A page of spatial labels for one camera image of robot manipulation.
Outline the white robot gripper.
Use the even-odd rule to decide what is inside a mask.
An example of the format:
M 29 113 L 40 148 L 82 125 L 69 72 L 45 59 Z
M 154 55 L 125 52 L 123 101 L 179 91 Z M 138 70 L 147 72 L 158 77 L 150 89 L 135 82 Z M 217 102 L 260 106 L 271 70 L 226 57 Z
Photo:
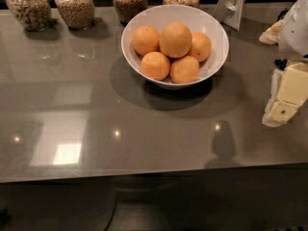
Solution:
M 265 44 L 278 43 L 286 59 L 299 61 L 284 70 L 275 69 L 271 76 L 270 100 L 262 118 L 264 125 L 286 124 L 308 99 L 308 0 L 297 0 L 283 20 L 272 24 L 261 34 Z

